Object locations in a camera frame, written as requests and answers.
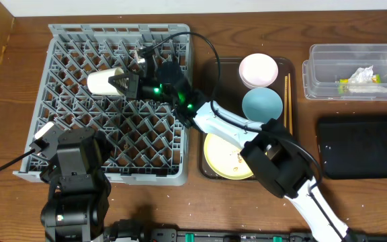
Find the white cup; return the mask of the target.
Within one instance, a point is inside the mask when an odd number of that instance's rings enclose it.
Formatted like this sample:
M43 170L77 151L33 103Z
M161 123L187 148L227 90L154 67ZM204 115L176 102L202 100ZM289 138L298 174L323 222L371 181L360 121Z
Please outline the white cup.
M110 77L121 74L124 74L124 71L119 67L90 73L87 77L87 88L94 95L121 96L122 93L108 82Z

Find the pink bowl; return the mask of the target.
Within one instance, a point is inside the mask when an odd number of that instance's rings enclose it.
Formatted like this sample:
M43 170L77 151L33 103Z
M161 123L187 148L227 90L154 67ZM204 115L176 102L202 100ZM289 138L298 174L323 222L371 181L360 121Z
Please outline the pink bowl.
M278 76L276 61L266 54L246 56L239 65L239 76L249 89L270 86Z

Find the light blue saucer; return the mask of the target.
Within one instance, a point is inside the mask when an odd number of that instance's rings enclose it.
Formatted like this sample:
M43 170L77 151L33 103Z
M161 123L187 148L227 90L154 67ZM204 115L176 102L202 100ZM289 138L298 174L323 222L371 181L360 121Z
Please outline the light blue saucer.
M283 101L272 89L258 87L248 91L242 101L243 114L252 121L267 123L283 112Z

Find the white tissue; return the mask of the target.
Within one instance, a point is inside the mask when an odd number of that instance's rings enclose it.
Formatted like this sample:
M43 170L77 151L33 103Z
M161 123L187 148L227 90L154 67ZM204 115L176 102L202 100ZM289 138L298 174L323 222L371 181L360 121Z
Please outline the white tissue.
M373 70L374 66L369 66L366 68L360 67L358 68L350 78L349 80L349 86L363 86L363 87L371 87L373 84L366 84L366 79L369 79L372 77L372 75L378 75L374 73ZM378 84L380 87L379 93L387 93L387 87L384 87L382 84Z

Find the green snack wrapper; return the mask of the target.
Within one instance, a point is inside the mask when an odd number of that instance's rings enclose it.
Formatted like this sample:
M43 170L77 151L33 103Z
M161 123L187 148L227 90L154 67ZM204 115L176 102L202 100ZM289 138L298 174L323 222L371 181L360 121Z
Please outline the green snack wrapper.
M379 75L372 75L371 78L366 79L366 84L373 84L371 87L363 87L363 86L349 86L348 79L340 79L338 86L338 93L378 93L380 92L380 87L378 84L381 84L381 78Z

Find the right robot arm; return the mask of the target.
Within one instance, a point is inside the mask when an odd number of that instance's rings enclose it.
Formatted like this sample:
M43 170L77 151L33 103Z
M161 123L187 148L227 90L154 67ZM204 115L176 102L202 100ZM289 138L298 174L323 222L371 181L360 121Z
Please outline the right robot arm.
M225 110L194 89L178 63L162 64L148 77L121 69L104 79L118 95L166 102L185 127L214 134L240 150L256 180L271 194L289 200L307 222L316 241L355 241L318 188L305 151L277 120L254 122Z

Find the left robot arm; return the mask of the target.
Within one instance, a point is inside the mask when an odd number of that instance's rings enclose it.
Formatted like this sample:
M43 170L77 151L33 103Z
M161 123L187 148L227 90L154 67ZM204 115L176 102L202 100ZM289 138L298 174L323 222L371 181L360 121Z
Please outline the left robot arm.
M111 184L101 166L112 144L93 128L61 131L53 126L36 139L49 166L40 179L49 185L40 215L46 241L93 241L104 232Z

